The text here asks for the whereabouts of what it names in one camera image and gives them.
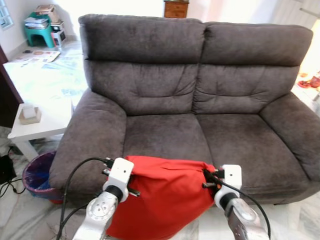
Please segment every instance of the red bag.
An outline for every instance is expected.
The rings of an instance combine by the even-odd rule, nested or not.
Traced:
[[[213,204],[201,161],[127,156],[134,163],[129,186],[140,197],[129,195],[118,205],[107,234],[121,240],[167,240]]]

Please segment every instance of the sofa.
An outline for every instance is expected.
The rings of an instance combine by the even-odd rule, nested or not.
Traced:
[[[291,93],[311,30],[98,14],[79,23],[88,89],[57,149],[52,187],[63,190],[86,158],[139,155],[240,165],[242,191],[262,204],[320,190],[320,119]],[[103,169],[82,166],[70,200],[101,191]]]

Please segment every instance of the wooden cabinet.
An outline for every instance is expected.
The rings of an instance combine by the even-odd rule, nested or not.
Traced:
[[[184,19],[187,17],[189,1],[185,0],[165,0],[164,17]]]

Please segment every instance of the tiled floor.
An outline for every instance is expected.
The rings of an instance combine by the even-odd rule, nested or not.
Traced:
[[[22,65],[6,63],[6,70],[16,88],[26,102],[42,99],[72,97],[79,100],[87,88],[82,65],[81,45],[78,42],[67,43],[61,56],[46,64]],[[293,92],[316,113],[319,105],[312,96],[299,87]],[[0,127],[0,154],[8,151],[7,135],[10,129]],[[34,142],[40,152],[56,149],[61,136],[39,139]],[[21,176],[28,161],[23,156],[11,154],[18,177]],[[16,183],[20,190],[21,182]],[[318,240],[320,236],[320,193],[301,202],[288,205],[264,205],[269,216],[272,240]],[[52,240],[57,232],[60,208],[48,200],[35,198],[25,191],[16,195],[8,191],[0,199],[0,240]],[[65,234],[71,239],[74,229],[83,219],[83,214],[71,218]],[[224,214],[217,208],[211,208],[201,217],[186,226],[174,240],[233,240]]]

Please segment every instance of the table leg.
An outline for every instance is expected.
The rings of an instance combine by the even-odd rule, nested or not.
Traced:
[[[23,153],[23,155],[29,161],[39,156],[39,154],[34,149],[34,147],[30,144],[29,141],[16,142],[15,145],[19,148],[19,150]]]

